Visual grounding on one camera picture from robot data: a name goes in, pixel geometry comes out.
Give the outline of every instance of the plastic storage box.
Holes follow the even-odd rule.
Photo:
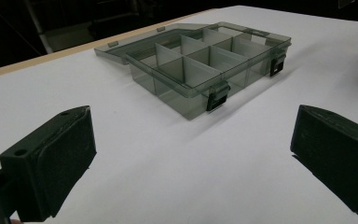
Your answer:
[[[132,78],[193,119],[283,69],[291,38],[227,22],[173,24],[109,43],[97,55],[130,64]]]

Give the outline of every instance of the wooden table edge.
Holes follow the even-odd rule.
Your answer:
[[[54,52],[54,53],[51,53],[51,54],[47,54],[47,55],[43,55],[43,56],[40,56],[40,57],[37,57],[37,58],[33,58],[33,59],[30,59],[30,60],[27,60],[27,61],[6,65],[6,66],[3,66],[3,67],[0,67],[0,76],[4,75],[4,74],[7,74],[7,73],[10,73],[10,72],[14,72],[14,71],[23,69],[23,68],[26,68],[26,67],[30,67],[30,66],[34,66],[34,65],[37,65],[37,64],[40,64],[40,63],[45,63],[45,62],[49,62],[49,61],[52,61],[52,60],[55,60],[55,59],[59,59],[59,58],[62,58],[62,57],[65,57],[65,56],[68,56],[68,55],[71,55],[71,54],[74,54],[74,53],[78,53],[80,51],[84,51],[84,50],[87,50],[87,49],[98,48],[98,47],[100,47],[102,45],[106,45],[106,44],[108,44],[110,42],[125,39],[125,38],[128,38],[128,37],[134,36],[134,35],[139,35],[139,34],[142,34],[142,33],[157,29],[157,28],[159,28],[161,26],[165,26],[165,25],[168,25],[170,23],[173,23],[173,22],[176,22],[176,21],[179,21],[179,20],[194,16],[194,15],[197,15],[197,14],[209,11],[209,10],[201,11],[201,12],[190,14],[190,15],[186,15],[184,17],[172,19],[172,20],[169,20],[169,21],[163,21],[163,22],[160,22],[160,23],[156,23],[154,25],[146,26],[144,28],[129,31],[127,33],[123,33],[123,34],[120,34],[120,35],[113,35],[113,36],[107,37],[105,39],[96,40],[96,41],[89,42],[87,44],[80,45],[80,46],[77,46],[77,47],[73,47],[73,48],[70,48],[70,49],[64,49],[64,50],[57,51],[57,52]]]

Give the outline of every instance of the white table surface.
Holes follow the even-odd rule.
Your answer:
[[[283,71],[191,121],[92,49],[0,76],[0,153],[63,110],[90,105],[98,154],[45,223],[358,223],[292,157],[299,105],[358,123],[358,22],[227,7],[180,22],[292,37]]]

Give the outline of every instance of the box latch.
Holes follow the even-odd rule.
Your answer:
[[[231,88],[226,81],[212,86],[209,89],[209,97],[206,111],[212,111],[218,106],[222,105],[227,100],[229,90],[231,90]]]
[[[286,58],[286,54],[283,54],[271,61],[271,68],[269,70],[269,76],[273,77],[283,70],[283,62]]]

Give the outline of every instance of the dark background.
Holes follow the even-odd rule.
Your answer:
[[[341,9],[337,0],[0,0],[0,67],[47,54],[39,35],[48,31],[89,22],[88,31],[96,40],[202,10],[236,5],[358,21],[358,0]]]

